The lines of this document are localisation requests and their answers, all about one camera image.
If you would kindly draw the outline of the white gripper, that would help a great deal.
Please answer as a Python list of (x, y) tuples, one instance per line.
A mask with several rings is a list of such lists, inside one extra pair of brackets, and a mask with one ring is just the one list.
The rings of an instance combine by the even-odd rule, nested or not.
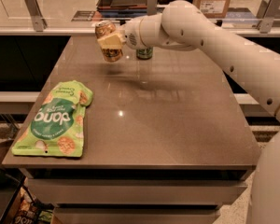
[(138, 17), (127, 21), (123, 30), (97, 33), (97, 42), (102, 49), (122, 49), (126, 45), (131, 49), (142, 49), (144, 44), (140, 36), (140, 24), (143, 18)]

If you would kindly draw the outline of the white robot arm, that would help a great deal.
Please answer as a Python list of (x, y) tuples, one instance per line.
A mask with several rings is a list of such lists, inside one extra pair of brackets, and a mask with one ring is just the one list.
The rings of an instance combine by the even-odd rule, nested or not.
[[(127, 21), (98, 43), (103, 49), (199, 49), (280, 122), (280, 54), (214, 25), (187, 1)], [(246, 224), (280, 224), (280, 131), (261, 151)]]

